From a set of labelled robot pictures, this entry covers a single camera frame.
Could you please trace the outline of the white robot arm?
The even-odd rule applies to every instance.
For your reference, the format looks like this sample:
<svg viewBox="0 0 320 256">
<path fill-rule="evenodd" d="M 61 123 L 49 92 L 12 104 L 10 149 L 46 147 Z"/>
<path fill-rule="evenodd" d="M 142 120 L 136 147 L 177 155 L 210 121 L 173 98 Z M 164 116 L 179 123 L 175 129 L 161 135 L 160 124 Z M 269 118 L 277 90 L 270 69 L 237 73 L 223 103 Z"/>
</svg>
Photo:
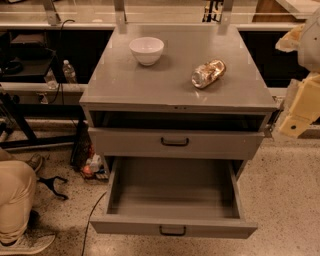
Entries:
<svg viewBox="0 0 320 256">
<path fill-rule="evenodd" d="M 302 81 L 291 80 L 278 128 L 281 134 L 297 138 L 320 117 L 320 8 L 280 38 L 275 48 L 296 51 L 298 64 L 309 71 Z"/>
</svg>

